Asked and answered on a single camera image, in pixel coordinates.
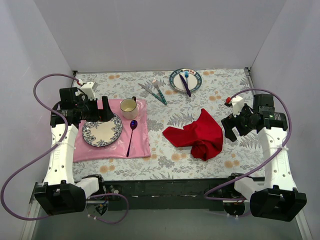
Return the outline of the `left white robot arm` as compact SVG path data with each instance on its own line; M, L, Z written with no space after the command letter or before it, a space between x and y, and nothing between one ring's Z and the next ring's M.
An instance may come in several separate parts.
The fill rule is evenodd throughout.
M95 200L106 196L101 175L89 175L75 182L72 168L81 121L110 123L113 117L106 96L102 97L102 108L98 107L92 82L79 88L61 88L59 95L60 101L50 116L52 144L56 148L50 153L42 184L34 190L36 200L50 216L82 212L90 196Z

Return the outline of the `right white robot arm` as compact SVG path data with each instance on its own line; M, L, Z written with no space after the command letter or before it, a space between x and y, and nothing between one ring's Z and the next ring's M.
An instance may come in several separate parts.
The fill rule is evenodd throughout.
M298 192L293 180L286 138L288 121L284 113L276 112L271 94L256 94L249 106L240 96L227 98L225 105L232 108L232 114L221 123L225 137L237 140L233 129L240 136L256 131L262 147L264 161L264 183L259 185L250 176L240 178L226 186L227 195L237 199L241 195L249 201L254 217L290 222L307 203L305 193Z

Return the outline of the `red cloth napkin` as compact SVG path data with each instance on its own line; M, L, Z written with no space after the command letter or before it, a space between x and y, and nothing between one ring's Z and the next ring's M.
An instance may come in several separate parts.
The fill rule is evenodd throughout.
M169 126L162 133L177 148L191 147L191 155L203 161L216 157L223 150L222 128L205 109L201 109L196 121L182 129Z

